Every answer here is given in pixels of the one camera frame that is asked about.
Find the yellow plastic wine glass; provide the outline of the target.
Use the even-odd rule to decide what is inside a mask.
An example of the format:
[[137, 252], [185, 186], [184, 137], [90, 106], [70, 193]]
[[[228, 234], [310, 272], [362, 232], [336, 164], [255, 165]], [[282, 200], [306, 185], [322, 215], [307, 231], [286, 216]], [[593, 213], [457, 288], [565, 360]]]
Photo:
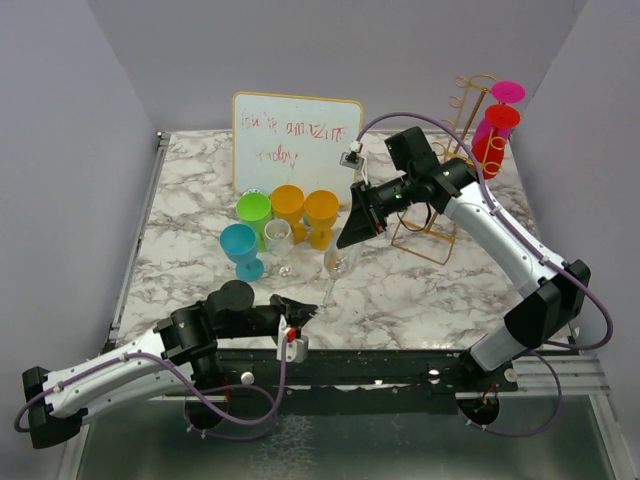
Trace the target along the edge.
[[311, 226], [309, 242], [314, 249], [324, 251], [328, 248], [339, 208], [337, 196], [328, 190], [314, 191], [306, 198], [304, 209]]

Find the orange plastic wine glass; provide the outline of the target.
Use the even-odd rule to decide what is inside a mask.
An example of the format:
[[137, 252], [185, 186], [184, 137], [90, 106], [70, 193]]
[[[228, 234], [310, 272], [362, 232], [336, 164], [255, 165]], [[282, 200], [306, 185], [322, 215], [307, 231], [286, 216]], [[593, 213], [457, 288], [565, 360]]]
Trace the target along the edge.
[[277, 187], [270, 196], [273, 214], [285, 220], [293, 232], [294, 244], [306, 239], [307, 229], [302, 223], [305, 196], [303, 191], [291, 184]]

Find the blue plastic wine glass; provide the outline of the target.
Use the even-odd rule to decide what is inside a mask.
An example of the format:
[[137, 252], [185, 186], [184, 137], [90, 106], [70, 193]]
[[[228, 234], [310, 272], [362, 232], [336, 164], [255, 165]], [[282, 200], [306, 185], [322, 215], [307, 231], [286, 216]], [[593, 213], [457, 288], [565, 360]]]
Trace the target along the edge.
[[220, 246], [227, 258], [235, 264], [238, 279], [251, 283], [261, 278], [264, 264], [258, 258], [258, 238], [248, 225], [236, 223], [220, 234]]

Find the green plastic wine glass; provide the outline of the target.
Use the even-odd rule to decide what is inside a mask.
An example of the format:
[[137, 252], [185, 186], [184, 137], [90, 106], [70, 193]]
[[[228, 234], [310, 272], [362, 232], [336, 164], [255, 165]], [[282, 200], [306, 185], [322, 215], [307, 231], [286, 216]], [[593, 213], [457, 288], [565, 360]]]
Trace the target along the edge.
[[266, 252], [264, 228], [272, 219], [272, 206], [268, 196], [260, 192], [243, 195], [236, 203], [236, 213], [240, 221], [255, 232], [258, 251]]

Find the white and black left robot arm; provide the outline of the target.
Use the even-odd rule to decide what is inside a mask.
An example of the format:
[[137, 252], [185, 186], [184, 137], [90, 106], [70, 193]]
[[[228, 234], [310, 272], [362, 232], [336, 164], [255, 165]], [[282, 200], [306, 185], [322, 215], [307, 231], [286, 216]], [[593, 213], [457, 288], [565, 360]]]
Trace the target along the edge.
[[81, 364], [57, 371], [32, 367], [22, 374], [25, 405], [14, 428], [36, 449], [76, 436], [109, 407], [181, 388], [199, 399], [228, 392], [217, 356], [221, 339], [271, 337], [282, 365], [302, 362], [308, 351], [303, 326], [315, 304], [271, 296], [256, 305], [252, 287], [231, 280], [204, 300], [172, 312], [134, 340]]

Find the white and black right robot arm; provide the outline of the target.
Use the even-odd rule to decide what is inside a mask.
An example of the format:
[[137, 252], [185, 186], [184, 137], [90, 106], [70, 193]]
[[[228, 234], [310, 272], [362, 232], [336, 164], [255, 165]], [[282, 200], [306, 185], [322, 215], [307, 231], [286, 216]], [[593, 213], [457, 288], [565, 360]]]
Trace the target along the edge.
[[336, 246], [344, 249], [376, 237], [386, 230], [388, 216], [417, 203], [461, 226], [522, 298], [502, 326], [460, 356], [461, 383], [481, 391], [494, 381], [496, 369], [538, 348], [578, 316], [591, 272], [584, 262], [568, 264], [548, 249], [535, 254], [537, 240], [495, 199], [484, 197], [474, 170], [460, 158], [440, 162], [420, 128], [394, 134], [385, 144], [402, 175], [378, 186], [351, 185], [351, 211]]

